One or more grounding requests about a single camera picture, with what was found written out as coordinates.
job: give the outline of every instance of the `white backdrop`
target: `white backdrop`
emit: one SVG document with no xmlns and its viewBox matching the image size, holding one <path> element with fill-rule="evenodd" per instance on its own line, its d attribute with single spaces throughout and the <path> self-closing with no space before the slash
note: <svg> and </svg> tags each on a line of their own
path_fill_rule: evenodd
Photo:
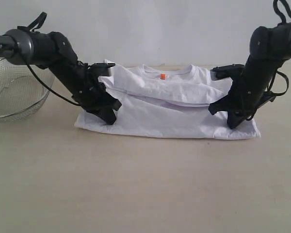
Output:
<svg viewBox="0 0 291 233">
<path fill-rule="evenodd" d="M 0 0 L 0 34 L 42 11 L 81 60 L 127 66 L 243 63 L 254 29 L 279 22 L 273 0 Z"/>
</svg>

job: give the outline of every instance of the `table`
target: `table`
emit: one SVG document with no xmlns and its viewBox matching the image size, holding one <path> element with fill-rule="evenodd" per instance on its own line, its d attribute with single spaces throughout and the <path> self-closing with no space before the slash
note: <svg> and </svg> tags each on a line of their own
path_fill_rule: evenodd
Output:
<svg viewBox="0 0 291 233">
<path fill-rule="evenodd" d="M 0 124 L 0 233 L 291 232 L 291 88 L 244 141 L 94 133 L 79 112 L 50 95 Z"/>
</svg>

